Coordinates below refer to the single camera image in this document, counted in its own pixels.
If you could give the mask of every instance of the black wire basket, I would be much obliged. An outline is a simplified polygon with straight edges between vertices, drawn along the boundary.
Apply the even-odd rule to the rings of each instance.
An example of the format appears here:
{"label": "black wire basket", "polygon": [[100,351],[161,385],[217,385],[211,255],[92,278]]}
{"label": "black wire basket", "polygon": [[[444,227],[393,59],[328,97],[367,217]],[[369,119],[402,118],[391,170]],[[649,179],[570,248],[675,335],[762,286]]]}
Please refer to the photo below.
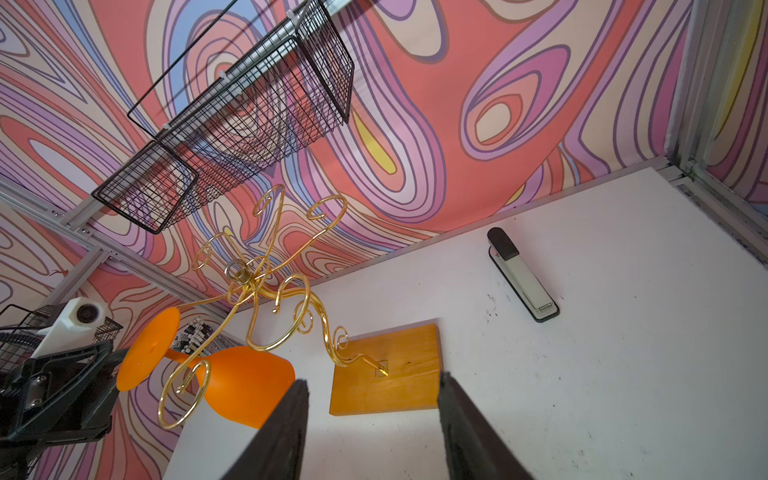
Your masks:
{"label": "black wire basket", "polygon": [[[51,318],[54,305],[27,310],[23,306],[9,304],[0,311],[0,318],[9,308],[21,310],[25,316],[18,325],[0,327],[0,375],[11,372],[28,359],[42,341],[42,337],[36,335],[36,332],[53,325],[56,320]],[[96,329],[93,343],[114,340],[122,328],[123,326],[113,319],[105,319],[104,325]]]}
{"label": "black wire basket", "polygon": [[157,234],[348,122],[352,57],[321,0],[294,15],[295,27],[287,18],[264,36],[93,197]]}

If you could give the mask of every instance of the colorful swirl pattern wall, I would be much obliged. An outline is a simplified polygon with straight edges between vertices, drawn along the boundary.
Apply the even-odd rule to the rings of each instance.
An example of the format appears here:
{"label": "colorful swirl pattern wall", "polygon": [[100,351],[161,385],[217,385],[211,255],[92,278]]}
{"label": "colorful swirl pattern wall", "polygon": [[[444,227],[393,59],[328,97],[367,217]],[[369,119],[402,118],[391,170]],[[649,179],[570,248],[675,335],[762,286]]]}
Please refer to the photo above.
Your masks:
{"label": "colorful swirl pattern wall", "polygon": [[[3,2],[0,174],[74,207],[146,143],[126,110],[225,3]],[[239,0],[142,104],[142,118],[155,127],[172,118],[295,4]],[[286,185],[287,198],[273,262],[318,229],[304,216],[310,205],[337,193],[351,204],[332,234],[271,279],[276,284],[293,271],[317,278],[342,270],[662,155],[690,7],[690,0],[355,0],[335,19],[356,65],[348,125],[161,235],[108,211],[94,228],[215,294],[226,284],[223,265],[195,272],[191,257],[227,228],[243,248],[263,252],[271,225],[250,212],[274,184]],[[5,221],[21,224],[9,236],[3,223],[18,248],[31,248],[23,235],[35,231],[51,238],[12,214]],[[17,269],[15,292],[44,295],[60,279],[54,270],[82,255],[46,241],[34,254],[45,269]],[[124,272],[98,275],[87,294],[124,315],[122,345],[174,302]],[[121,397],[108,439],[51,452],[36,478],[159,479],[177,433],[160,431],[147,406],[167,374],[158,370]]]}
{"label": "colorful swirl pattern wall", "polygon": [[753,2],[727,82],[707,171],[768,217],[768,5]]}
{"label": "colorful swirl pattern wall", "polygon": [[[8,303],[27,308],[43,304],[45,297],[84,255],[44,227],[0,206],[0,310]],[[114,341],[115,349],[128,347],[146,322],[179,301],[128,272],[100,266],[78,291],[105,302],[110,316],[123,326]],[[2,320],[17,323],[22,315],[9,310]],[[196,316],[186,310],[185,325]],[[32,478],[153,478],[162,476],[179,431],[166,432],[157,425],[157,398],[172,370],[165,361],[136,389],[122,393],[112,415],[111,433],[96,443],[49,449],[42,456]],[[170,414],[187,409],[191,395],[171,397]]]}

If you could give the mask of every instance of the metal bracket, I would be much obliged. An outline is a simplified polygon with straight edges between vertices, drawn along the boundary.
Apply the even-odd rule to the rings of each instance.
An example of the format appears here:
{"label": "metal bracket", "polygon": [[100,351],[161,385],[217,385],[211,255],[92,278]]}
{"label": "metal bracket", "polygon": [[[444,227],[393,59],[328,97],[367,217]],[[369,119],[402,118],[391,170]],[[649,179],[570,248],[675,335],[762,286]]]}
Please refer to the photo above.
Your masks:
{"label": "metal bracket", "polygon": [[88,195],[75,208],[68,211],[66,214],[55,216],[58,217],[58,222],[69,230],[80,230],[81,233],[85,233],[82,231],[83,229],[90,230],[87,228],[86,223],[91,218],[94,218],[103,206],[104,205],[100,201]]}
{"label": "metal bracket", "polygon": [[302,8],[301,12],[299,12],[298,15],[293,10],[288,10],[286,12],[286,17],[290,18],[290,21],[293,23],[293,27],[297,28],[299,25],[301,25],[301,21],[306,16],[306,8]]}
{"label": "metal bracket", "polygon": [[29,392],[25,401],[25,409],[39,407],[45,401],[48,393],[48,375],[41,373],[29,383]]}

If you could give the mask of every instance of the yellow stripe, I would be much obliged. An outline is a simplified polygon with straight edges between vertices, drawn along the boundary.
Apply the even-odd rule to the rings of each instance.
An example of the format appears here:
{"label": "yellow stripe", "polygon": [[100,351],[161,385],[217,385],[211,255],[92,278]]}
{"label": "yellow stripe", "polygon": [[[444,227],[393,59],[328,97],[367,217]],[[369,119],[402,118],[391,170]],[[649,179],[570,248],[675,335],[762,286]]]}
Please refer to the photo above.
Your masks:
{"label": "yellow stripe", "polygon": [[373,157],[373,160],[388,174],[392,175],[397,171],[397,166],[392,158],[387,155],[378,141],[371,135],[366,125],[360,120],[357,114],[353,111],[352,116],[355,118],[355,126],[360,133],[360,139],[365,144],[366,149]]}
{"label": "yellow stripe", "polygon": [[760,19],[762,17],[763,2],[759,0],[752,2],[752,8],[748,14],[748,23],[743,30],[741,45],[739,46],[737,53],[738,56],[733,62],[731,74],[728,78],[726,87],[724,88],[725,95],[723,96],[723,103],[720,106],[720,114],[715,123],[715,131],[718,133],[723,130],[723,126],[733,108],[733,103],[736,101],[736,96],[739,94],[744,75],[746,74],[746,68],[750,64],[750,56],[755,48],[757,35],[760,32]]}
{"label": "yellow stripe", "polygon": [[518,191],[516,191],[515,194],[512,195],[512,197],[509,199],[509,202],[507,202],[505,205],[509,205],[515,200],[517,200],[518,197],[520,197],[523,194],[523,190],[525,190],[525,184],[522,184],[522,187],[518,188]]}

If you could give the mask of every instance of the patterned backdrop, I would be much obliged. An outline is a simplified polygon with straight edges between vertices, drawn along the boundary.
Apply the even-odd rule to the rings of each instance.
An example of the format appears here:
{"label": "patterned backdrop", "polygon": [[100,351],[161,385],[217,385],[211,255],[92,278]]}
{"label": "patterned backdrop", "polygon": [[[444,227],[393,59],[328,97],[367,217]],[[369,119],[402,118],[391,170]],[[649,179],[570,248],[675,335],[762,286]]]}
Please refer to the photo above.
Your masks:
{"label": "patterned backdrop", "polygon": [[726,86],[707,170],[768,217],[768,8],[753,2]]}
{"label": "patterned backdrop", "polygon": [[[0,310],[8,303],[30,309],[41,306],[84,253],[80,247],[0,205]],[[162,290],[106,264],[91,274],[78,295],[105,302],[110,317],[123,326],[115,340],[116,349],[132,344],[147,321],[179,303]],[[4,323],[21,321],[23,316],[16,312],[9,310],[2,319]],[[205,314],[187,309],[182,326],[196,316],[210,321]],[[171,365],[164,361],[136,389],[120,394],[113,411],[112,432],[105,439],[49,449],[32,478],[160,478],[180,433],[180,429],[166,432],[157,425],[157,398]],[[190,400],[188,395],[171,397],[170,413],[183,412]]]}
{"label": "patterned backdrop", "polygon": [[[76,205],[147,142],[125,111],[224,3],[0,3],[0,174],[62,209]],[[213,294],[225,284],[222,265],[194,272],[190,258],[225,227],[263,251],[270,225],[250,211],[277,183],[287,199],[274,262],[319,228],[304,213],[320,198],[344,194],[351,209],[273,283],[294,270],[336,272],[662,155],[690,3],[356,0],[335,18],[356,66],[348,125],[161,235],[111,212],[94,228]],[[156,126],[172,118],[294,5],[239,0],[143,115]],[[0,296],[41,300],[84,252],[3,216],[2,248],[30,260],[4,257],[14,272],[0,273]],[[175,303],[110,266],[83,294],[110,305],[126,327],[122,346]],[[120,398],[107,439],[51,451],[36,478],[159,479],[178,434],[152,414],[168,373]]]}

